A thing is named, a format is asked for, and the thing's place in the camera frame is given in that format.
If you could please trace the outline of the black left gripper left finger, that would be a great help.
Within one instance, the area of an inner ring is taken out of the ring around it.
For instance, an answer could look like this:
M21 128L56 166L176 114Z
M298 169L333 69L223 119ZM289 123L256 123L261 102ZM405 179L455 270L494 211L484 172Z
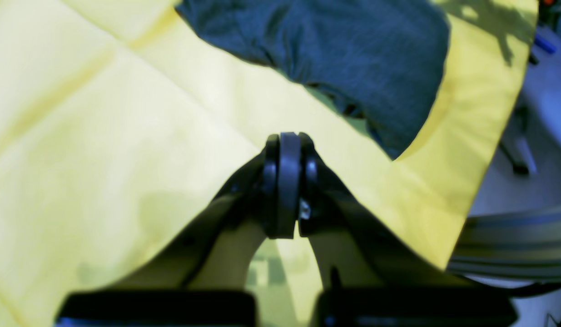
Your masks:
M266 239L289 237L279 176L288 133L225 182L209 205L149 263L98 291L69 296L57 327L259 327L245 290Z

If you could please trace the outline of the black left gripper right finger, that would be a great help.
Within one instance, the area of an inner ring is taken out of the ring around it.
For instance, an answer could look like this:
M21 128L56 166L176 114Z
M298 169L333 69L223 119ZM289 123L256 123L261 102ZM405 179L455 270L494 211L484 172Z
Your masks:
M508 296L417 255L355 199L311 137L289 135L297 166L299 234L315 254L322 292L312 327L510 327Z

